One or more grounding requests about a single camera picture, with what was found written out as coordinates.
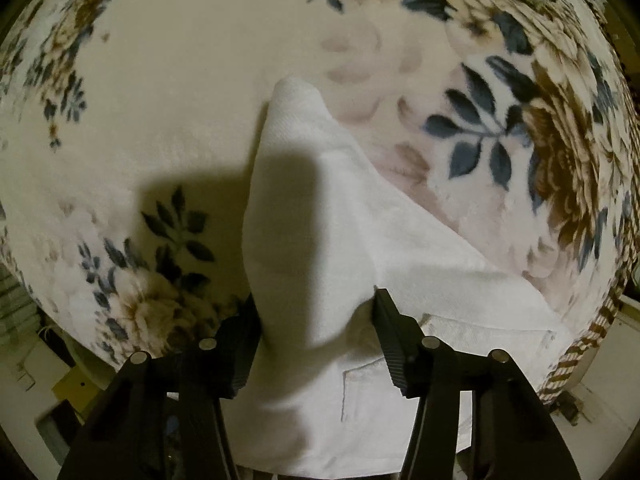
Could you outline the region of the white pants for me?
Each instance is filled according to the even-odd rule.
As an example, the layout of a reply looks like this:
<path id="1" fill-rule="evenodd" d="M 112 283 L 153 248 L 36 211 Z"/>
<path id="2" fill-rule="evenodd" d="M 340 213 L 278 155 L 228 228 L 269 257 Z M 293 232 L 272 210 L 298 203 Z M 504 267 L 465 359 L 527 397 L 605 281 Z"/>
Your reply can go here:
<path id="1" fill-rule="evenodd" d="M 506 350 L 534 386 L 570 343 L 529 281 L 387 182 L 299 79 L 273 90 L 242 253 L 264 338 L 224 423 L 248 469 L 315 479 L 400 469 L 416 402 L 393 385 L 371 322 L 379 288 L 458 351 Z"/>

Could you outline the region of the checkered brown bed sheet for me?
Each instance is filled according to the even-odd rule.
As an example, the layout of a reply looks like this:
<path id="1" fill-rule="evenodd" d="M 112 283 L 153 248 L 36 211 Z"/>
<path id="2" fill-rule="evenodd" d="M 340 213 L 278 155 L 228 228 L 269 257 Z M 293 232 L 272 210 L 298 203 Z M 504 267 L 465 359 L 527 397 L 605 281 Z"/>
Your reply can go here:
<path id="1" fill-rule="evenodd" d="M 587 351 L 600 347 L 610 331 L 618 312 L 623 307 L 623 292 L 631 282 L 632 271 L 639 258 L 639 239 L 623 250 L 623 260 L 618 267 L 615 280 L 601 307 L 588 328 L 574 341 L 552 368 L 542 386 L 538 389 L 538 398 L 544 405 L 551 405 L 563 391 L 570 376 L 585 359 Z"/>

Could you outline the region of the floral fleece bed blanket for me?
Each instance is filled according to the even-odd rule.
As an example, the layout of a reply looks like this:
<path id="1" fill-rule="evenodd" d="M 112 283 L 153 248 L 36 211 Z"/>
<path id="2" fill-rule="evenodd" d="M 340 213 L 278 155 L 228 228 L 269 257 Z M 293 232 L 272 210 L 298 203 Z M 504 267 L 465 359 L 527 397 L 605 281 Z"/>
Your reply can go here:
<path id="1" fill-rule="evenodd" d="M 639 252 L 639 118 L 599 0 L 30 0 L 1 46 L 1 257 L 116 365 L 246 292 L 274 85 L 601 340 Z"/>

